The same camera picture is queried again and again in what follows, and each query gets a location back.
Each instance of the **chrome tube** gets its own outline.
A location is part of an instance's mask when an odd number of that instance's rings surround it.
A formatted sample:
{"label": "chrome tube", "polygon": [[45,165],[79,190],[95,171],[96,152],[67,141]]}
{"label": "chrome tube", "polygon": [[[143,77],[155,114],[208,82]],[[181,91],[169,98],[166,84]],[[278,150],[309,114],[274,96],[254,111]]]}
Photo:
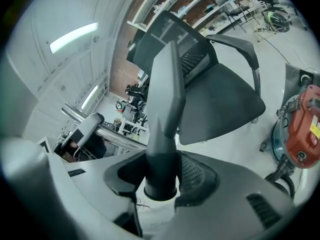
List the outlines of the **chrome tube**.
{"label": "chrome tube", "polygon": [[[65,103],[61,108],[61,111],[66,116],[71,118],[77,125],[82,123],[87,118],[84,113],[71,106],[69,103]],[[138,141],[127,138],[122,134],[107,128],[104,126],[104,124],[99,125],[95,130],[95,133],[104,140],[129,151],[144,150],[147,147]]]}

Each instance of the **black plastic base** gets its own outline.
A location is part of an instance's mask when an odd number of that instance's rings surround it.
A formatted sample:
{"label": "black plastic base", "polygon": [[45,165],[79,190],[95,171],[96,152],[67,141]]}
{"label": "black plastic base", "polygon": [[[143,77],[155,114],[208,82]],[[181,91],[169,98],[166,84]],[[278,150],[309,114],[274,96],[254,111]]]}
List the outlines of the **black plastic base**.
{"label": "black plastic base", "polygon": [[176,187],[174,188],[174,191],[172,192],[171,195],[166,195],[166,196],[164,196],[164,195],[163,196],[157,196],[157,197],[151,196],[151,195],[149,195],[147,193],[146,187],[143,188],[143,192],[144,192],[144,194],[145,194],[145,196],[147,198],[149,198],[149,199],[151,199],[153,201],[163,202],[163,201],[168,201],[168,200],[174,198],[176,196],[176,194],[177,194],[177,188]]}

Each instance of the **fluorescent light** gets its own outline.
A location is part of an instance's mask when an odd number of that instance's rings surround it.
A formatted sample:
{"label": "fluorescent light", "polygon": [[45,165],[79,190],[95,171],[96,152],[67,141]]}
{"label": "fluorescent light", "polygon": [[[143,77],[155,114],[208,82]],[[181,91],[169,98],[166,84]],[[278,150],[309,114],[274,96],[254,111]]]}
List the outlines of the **fluorescent light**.
{"label": "fluorescent light", "polygon": [[136,43],[134,43],[133,45],[131,45],[131,47],[129,48],[129,52],[135,47]]}
{"label": "fluorescent light", "polygon": [[89,25],[85,25],[82,27],[79,27],[63,36],[58,38],[57,40],[53,41],[50,44],[50,50],[53,54],[55,54],[58,50],[60,50],[65,45],[69,44],[73,40],[82,37],[85,34],[88,34],[90,32],[93,32],[97,30],[98,28],[98,22],[91,23]]}
{"label": "fluorescent light", "polygon": [[82,109],[82,110],[84,109],[84,107],[87,105],[88,101],[91,99],[92,95],[94,95],[97,90],[98,90],[98,85],[96,85],[96,86],[93,88],[92,92],[90,92],[90,94],[88,95],[88,97],[85,99],[84,103],[83,103],[82,106],[81,106],[81,109]]}

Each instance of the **vacuum hose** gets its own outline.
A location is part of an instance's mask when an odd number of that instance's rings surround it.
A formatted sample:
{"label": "vacuum hose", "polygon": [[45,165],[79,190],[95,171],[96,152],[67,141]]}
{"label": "vacuum hose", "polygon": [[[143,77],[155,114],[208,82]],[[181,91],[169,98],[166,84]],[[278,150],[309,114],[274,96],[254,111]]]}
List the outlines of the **vacuum hose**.
{"label": "vacuum hose", "polygon": [[284,180],[289,186],[290,197],[292,200],[295,198],[295,185],[292,179],[289,177],[289,174],[290,172],[293,171],[293,169],[294,169],[294,165],[292,165],[290,161],[286,158],[286,155],[283,154],[275,172],[265,177],[265,180],[272,183],[275,187],[280,189],[282,192],[288,194],[287,190],[283,186],[276,183],[276,181],[279,179]]}

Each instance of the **orange object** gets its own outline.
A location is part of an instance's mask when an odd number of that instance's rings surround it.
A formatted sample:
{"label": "orange object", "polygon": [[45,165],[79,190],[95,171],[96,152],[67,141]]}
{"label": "orange object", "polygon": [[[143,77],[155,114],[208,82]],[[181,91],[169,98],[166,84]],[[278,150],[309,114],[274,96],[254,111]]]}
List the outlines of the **orange object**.
{"label": "orange object", "polygon": [[300,109],[292,113],[288,126],[289,138],[285,144],[289,158],[299,168],[310,168],[320,159],[320,107],[307,106],[312,98],[320,99],[320,87],[309,85],[298,97]]}

